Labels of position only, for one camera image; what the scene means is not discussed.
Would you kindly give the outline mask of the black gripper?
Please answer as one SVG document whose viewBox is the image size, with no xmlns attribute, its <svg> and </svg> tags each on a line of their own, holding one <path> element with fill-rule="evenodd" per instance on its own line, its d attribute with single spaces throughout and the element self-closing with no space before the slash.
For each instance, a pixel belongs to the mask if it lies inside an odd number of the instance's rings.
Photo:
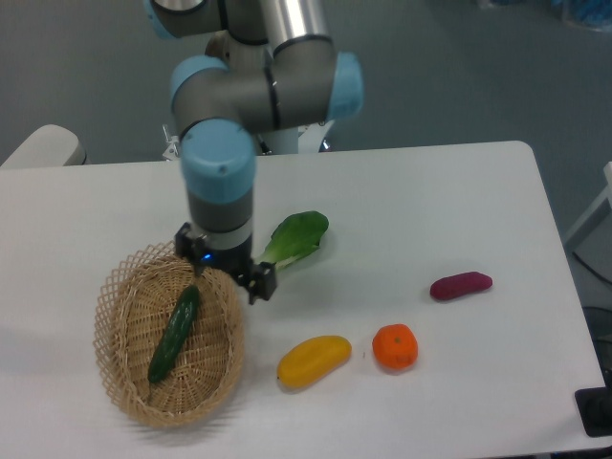
<svg viewBox="0 0 612 459">
<path fill-rule="evenodd" d="M 252 237 L 227 233 L 204 233 L 185 222 L 174 236 L 175 253 L 187 261 L 193 275 L 207 268 L 228 274 L 238 285 L 247 285 L 249 303 L 268 301 L 277 287 L 274 263 L 253 263 Z"/>
</svg>

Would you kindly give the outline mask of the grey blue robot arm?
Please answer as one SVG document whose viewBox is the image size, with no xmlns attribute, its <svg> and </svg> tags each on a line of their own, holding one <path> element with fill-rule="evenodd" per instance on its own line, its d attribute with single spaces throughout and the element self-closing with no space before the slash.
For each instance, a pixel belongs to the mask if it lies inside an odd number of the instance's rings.
<svg viewBox="0 0 612 459">
<path fill-rule="evenodd" d="M 190 219 L 175 250 L 194 272 L 227 273 L 251 300 L 276 287 L 268 262 L 251 257 L 258 136 L 356 115 L 363 105 L 361 66 L 335 49 L 319 1 L 147 1 L 164 38 L 225 32 L 271 58 L 196 55 L 170 79 L 170 108 Z"/>
</svg>

